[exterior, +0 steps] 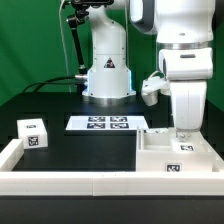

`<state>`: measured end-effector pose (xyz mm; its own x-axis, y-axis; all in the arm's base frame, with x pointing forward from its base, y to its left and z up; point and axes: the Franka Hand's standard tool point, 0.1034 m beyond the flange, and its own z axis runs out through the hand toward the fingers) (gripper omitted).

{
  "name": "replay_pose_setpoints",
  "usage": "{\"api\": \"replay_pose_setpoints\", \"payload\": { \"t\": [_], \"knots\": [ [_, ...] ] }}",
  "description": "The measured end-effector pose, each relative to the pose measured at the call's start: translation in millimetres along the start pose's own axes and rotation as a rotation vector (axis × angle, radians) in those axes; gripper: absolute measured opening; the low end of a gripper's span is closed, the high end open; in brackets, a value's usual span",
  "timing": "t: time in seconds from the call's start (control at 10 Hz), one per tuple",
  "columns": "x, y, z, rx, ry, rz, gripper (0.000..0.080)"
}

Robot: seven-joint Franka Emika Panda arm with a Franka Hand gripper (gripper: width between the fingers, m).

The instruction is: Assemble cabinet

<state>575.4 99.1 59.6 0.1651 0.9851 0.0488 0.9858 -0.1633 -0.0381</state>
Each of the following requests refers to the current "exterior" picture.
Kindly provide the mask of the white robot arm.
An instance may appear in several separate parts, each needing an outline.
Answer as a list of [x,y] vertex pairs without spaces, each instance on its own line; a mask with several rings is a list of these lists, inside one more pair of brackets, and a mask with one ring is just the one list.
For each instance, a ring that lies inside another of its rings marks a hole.
[[132,95],[128,54],[134,62],[152,63],[161,73],[143,81],[145,103],[155,104],[159,92],[169,95],[176,131],[199,131],[207,80],[213,75],[215,6],[216,0],[128,0],[131,38],[107,17],[104,7],[91,7],[93,65],[83,95],[95,102]]

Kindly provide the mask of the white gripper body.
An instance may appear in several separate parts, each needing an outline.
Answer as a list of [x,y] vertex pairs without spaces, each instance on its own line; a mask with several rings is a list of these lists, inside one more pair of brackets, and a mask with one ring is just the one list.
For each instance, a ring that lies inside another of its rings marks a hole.
[[159,69],[170,85],[174,127],[197,132],[204,115],[207,80],[213,75],[210,47],[159,51]]

